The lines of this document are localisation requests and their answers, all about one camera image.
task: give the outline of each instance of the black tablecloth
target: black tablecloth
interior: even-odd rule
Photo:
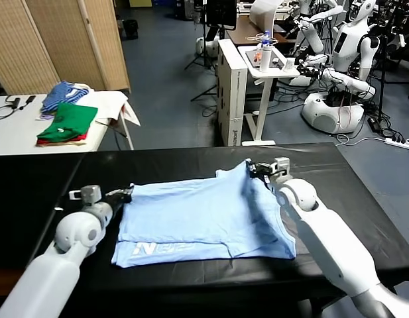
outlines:
[[[103,191],[110,191],[130,182],[149,184],[208,178],[214,176],[217,169],[230,169],[246,158],[256,162],[272,162],[276,156],[289,157],[292,175],[312,183],[322,201],[341,215],[371,252],[384,283],[394,285],[409,277],[409,245],[333,144],[89,153],[80,160],[68,189],[99,184]],[[13,158],[23,162],[25,157]],[[54,169],[60,169],[64,163],[62,158],[56,156],[55,162],[50,163],[48,168],[54,166]],[[14,181],[21,189],[20,184],[26,185],[23,188],[26,196],[29,192],[35,192],[35,187],[29,186],[32,180],[28,177],[14,176]],[[49,184],[44,187],[50,191],[48,193],[58,193],[64,188],[64,182],[59,184],[52,181],[50,175]],[[54,196],[51,195],[49,200],[52,201]],[[52,206],[49,203],[45,208],[38,204],[36,198],[35,201],[30,200],[24,204],[22,211],[46,210]],[[18,215],[22,212],[16,209],[11,213]],[[49,244],[59,217],[57,214],[54,218],[42,248]],[[85,301],[91,297],[95,301],[102,299],[107,303],[126,305],[126,301],[144,302],[151,299],[155,303],[191,305],[226,302],[232,297],[235,301],[261,301],[274,296],[304,299],[341,295],[306,253],[297,255],[295,260],[206,260],[117,268],[110,264],[110,260],[119,220],[120,214],[107,228],[107,235],[95,254],[82,264],[81,278],[72,301]],[[0,253],[8,254],[4,250],[0,250]]]
[[[32,259],[83,156],[0,156],[0,268]]]

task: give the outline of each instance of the water bottle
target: water bottle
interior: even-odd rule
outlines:
[[[270,45],[270,31],[266,31],[262,38],[262,59],[260,60],[260,72],[269,71],[271,57],[272,45]]]

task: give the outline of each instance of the red folded clothing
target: red folded clothing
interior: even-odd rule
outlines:
[[[59,142],[61,143],[65,143],[65,142],[73,142],[73,141],[81,141],[86,139],[86,136],[88,135],[88,132],[84,133],[84,134],[80,134],[79,136],[72,138],[70,140],[64,141],[64,142]],[[38,139],[38,141],[36,142],[36,144],[54,144],[54,142],[50,142],[47,140],[42,140],[42,139]]]

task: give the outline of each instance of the floor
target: floor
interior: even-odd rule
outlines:
[[[194,58],[196,38],[201,26],[177,21],[166,9],[137,9],[120,12],[124,19],[136,19],[139,38],[123,41],[123,51],[131,80],[131,105],[141,120],[141,127],[129,126],[136,149],[186,148],[215,146],[215,105],[213,97],[190,99],[215,84],[210,70],[193,65],[184,67]],[[409,64],[402,63],[387,79],[409,79]],[[259,90],[252,82],[247,91]],[[391,116],[392,126],[409,138],[409,85],[386,85],[384,112]],[[281,103],[271,111],[289,108]],[[256,109],[258,103],[247,103]],[[365,123],[357,138],[373,134]],[[326,134],[311,129],[300,117],[300,107],[269,115],[263,131],[264,139],[278,144],[336,142]],[[243,140],[251,140],[247,128]],[[100,150],[116,150],[114,136],[107,132]],[[409,242],[409,150],[387,146],[383,142],[366,140],[356,146],[339,146],[339,151],[365,183],[386,214]],[[409,298],[409,283],[398,286],[398,293]],[[328,307],[324,317],[362,317],[350,299],[342,299]]]

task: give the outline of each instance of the green folded clothing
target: green folded clothing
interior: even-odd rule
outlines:
[[[86,134],[97,112],[95,107],[60,103],[52,124],[37,137],[49,142],[63,142]]]

